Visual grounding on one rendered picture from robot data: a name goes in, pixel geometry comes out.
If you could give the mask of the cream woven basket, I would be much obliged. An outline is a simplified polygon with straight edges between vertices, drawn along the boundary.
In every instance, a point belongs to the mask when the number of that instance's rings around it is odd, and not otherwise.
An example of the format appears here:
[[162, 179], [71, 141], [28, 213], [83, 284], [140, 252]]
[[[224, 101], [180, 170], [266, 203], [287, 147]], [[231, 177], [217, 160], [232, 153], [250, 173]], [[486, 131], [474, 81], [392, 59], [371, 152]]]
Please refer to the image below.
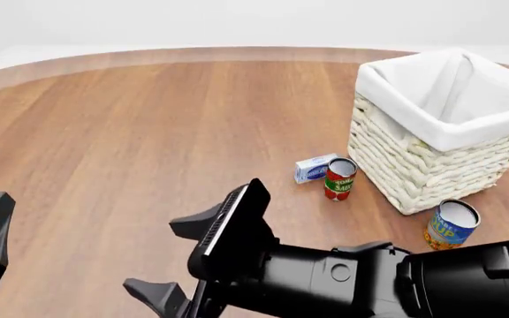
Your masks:
[[347, 151], [405, 215], [493, 187], [509, 169], [509, 135], [470, 147], [436, 150], [356, 90]]

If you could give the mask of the blue and yellow soup can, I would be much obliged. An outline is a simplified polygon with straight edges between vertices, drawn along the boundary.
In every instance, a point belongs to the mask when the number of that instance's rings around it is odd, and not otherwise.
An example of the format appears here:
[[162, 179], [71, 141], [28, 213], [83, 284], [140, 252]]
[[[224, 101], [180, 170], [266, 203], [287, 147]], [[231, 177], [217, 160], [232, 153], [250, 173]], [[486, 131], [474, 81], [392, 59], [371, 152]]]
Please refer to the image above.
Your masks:
[[424, 230], [424, 238], [436, 251], [457, 248], [480, 223], [480, 214], [468, 203], [453, 199], [441, 201]]

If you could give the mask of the red tomato sauce can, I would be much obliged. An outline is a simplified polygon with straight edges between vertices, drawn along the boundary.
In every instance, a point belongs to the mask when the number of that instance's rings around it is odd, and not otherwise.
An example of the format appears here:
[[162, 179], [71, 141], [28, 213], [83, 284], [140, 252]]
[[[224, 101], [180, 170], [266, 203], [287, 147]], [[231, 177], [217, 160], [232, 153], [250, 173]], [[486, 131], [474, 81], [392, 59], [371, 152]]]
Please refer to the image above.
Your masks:
[[335, 158], [328, 164], [324, 179], [324, 194], [332, 201], [348, 198], [358, 172], [357, 164], [349, 158]]

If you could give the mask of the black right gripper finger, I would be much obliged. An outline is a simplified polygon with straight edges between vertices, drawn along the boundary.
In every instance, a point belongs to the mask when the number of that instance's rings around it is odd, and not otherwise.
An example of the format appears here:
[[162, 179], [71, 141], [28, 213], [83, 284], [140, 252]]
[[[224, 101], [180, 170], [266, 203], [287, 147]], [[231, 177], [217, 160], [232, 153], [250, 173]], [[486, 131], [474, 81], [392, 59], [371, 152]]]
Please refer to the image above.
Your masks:
[[223, 203], [199, 214], [172, 219], [169, 226], [179, 238], [196, 240], [198, 246], [213, 246], [224, 222]]
[[190, 300], [178, 283], [148, 283], [127, 278], [123, 287], [160, 318], [186, 318]]

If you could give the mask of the small blue and white box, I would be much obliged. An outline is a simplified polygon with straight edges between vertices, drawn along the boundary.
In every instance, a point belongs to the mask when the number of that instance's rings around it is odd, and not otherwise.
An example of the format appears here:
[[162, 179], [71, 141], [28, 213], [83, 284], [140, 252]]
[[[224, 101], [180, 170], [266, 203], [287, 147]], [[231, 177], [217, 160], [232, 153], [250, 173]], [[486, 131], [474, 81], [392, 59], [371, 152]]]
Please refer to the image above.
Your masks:
[[331, 153], [296, 162], [294, 181], [297, 184], [303, 184], [324, 178], [330, 161], [335, 158], [338, 158], [338, 155], [336, 153]]

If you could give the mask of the white cloth basket liner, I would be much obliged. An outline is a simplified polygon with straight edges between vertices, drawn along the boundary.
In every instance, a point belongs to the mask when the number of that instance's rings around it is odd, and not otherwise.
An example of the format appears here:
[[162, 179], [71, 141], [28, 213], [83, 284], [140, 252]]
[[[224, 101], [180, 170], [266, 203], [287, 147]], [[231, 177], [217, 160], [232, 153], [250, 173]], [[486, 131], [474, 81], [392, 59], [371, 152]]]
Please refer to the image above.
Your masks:
[[509, 69], [463, 49], [365, 63], [355, 90], [436, 150], [509, 135]]

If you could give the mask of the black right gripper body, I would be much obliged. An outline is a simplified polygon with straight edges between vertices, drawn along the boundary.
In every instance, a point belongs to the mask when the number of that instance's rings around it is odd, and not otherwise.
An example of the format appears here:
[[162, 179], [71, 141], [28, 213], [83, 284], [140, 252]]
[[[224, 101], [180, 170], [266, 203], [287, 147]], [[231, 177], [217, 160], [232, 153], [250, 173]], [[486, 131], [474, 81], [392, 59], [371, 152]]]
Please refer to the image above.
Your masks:
[[280, 298], [262, 282], [279, 240], [263, 219], [270, 193], [258, 178], [232, 190], [189, 256], [197, 278], [186, 318], [218, 318], [228, 305], [280, 315]]

